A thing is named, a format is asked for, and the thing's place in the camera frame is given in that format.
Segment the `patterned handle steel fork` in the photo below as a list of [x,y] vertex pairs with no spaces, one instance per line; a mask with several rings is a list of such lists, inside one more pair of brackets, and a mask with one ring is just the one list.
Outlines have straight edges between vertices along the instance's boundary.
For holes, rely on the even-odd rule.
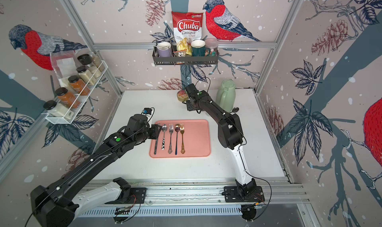
[[157,154],[158,141],[159,141],[159,138],[156,138],[156,140],[155,140],[155,145],[154,145],[154,152],[153,152],[154,155]]

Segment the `white handled steel spoon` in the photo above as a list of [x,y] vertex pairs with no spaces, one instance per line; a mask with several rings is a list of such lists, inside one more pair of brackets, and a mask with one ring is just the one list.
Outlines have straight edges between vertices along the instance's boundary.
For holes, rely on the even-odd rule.
[[162,147],[161,149],[164,150],[165,149],[165,143],[166,143],[166,131],[167,131],[168,127],[166,124],[163,124],[162,125],[162,133],[163,133],[163,138],[162,138]]

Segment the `ornate silver fork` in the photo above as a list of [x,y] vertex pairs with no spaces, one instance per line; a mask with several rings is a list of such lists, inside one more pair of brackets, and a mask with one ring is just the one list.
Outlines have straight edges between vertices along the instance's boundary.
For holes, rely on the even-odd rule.
[[174,125],[173,125],[173,123],[170,123],[170,125],[169,125],[170,142],[169,142],[168,154],[171,154],[173,152],[173,150],[172,150],[172,134],[173,134],[173,132],[174,132]]

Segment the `gold spoon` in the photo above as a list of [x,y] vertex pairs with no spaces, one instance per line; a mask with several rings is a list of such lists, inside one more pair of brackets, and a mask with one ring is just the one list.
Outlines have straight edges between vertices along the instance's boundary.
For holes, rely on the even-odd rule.
[[181,130],[181,124],[176,124],[175,131],[176,131],[176,148],[175,148],[175,155],[178,155],[178,136],[179,132]]

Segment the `gold fork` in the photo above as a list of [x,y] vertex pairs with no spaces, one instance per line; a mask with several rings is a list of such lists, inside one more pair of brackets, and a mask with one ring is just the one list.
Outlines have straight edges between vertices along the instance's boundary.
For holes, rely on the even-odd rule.
[[181,154],[185,154],[185,145],[184,145],[184,133],[185,133],[185,126],[184,124],[180,124],[180,133],[182,135],[182,146],[181,146]]

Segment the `pink plastic tray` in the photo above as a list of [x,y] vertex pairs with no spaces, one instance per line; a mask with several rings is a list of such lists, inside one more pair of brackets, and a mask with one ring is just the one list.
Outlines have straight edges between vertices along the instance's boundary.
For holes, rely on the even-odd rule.
[[[171,154],[168,154],[170,133],[169,125],[173,123],[174,127],[176,124],[184,124],[184,145],[185,154],[181,154],[182,146],[182,135],[179,132],[178,136],[178,155],[175,155],[176,148],[176,131],[172,134],[172,150]],[[159,141],[157,147],[157,154],[154,155],[154,145],[155,140],[151,142],[149,155],[152,158],[181,158],[181,157],[207,157],[211,154],[211,143],[210,143],[210,127],[207,120],[160,120],[156,124],[163,125],[166,124],[168,129],[166,131],[166,143],[165,149],[162,150],[162,138],[163,133],[159,134]]]

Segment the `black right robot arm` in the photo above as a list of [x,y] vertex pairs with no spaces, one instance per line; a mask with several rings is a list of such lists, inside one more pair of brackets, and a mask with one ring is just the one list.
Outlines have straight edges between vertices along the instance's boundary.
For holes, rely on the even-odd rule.
[[220,144],[230,150],[235,164],[235,176],[237,193],[242,200],[249,200],[257,188],[256,181],[247,172],[247,164],[244,158],[243,146],[244,135],[237,114],[231,114],[218,106],[206,91],[199,91],[194,84],[185,87],[189,97],[188,106],[194,110],[208,113],[217,123],[217,135]]

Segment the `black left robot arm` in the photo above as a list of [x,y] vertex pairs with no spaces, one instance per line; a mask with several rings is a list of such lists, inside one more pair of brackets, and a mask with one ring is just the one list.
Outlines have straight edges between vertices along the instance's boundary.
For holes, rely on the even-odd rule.
[[32,190],[32,215],[43,227],[67,227],[83,213],[115,201],[130,185],[117,178],[104,187],[88,192],[81,190],[101,171],[147,139],[156,139],[159,125],[151,125],[154,108],[144,108],[130,117],[128,124],[111,134],[79,166],[47,187]]

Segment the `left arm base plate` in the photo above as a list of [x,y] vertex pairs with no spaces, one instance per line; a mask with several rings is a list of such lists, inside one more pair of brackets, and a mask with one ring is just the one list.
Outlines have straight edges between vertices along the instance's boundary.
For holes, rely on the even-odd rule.
[[147,188],[133,188],[131,185],[123,178],[118,177],[113,179],[113,182],[119,186],[121,193],[118,197],[105,204],[143,204],[146,198]]

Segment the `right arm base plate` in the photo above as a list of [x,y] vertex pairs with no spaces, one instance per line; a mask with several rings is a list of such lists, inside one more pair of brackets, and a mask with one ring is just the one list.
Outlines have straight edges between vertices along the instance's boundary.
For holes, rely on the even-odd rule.
[[222,192],[227,203],[261,203],[265,201],[262,187],[256,186],[250,190],[242,190],[237,186],[225,186]]

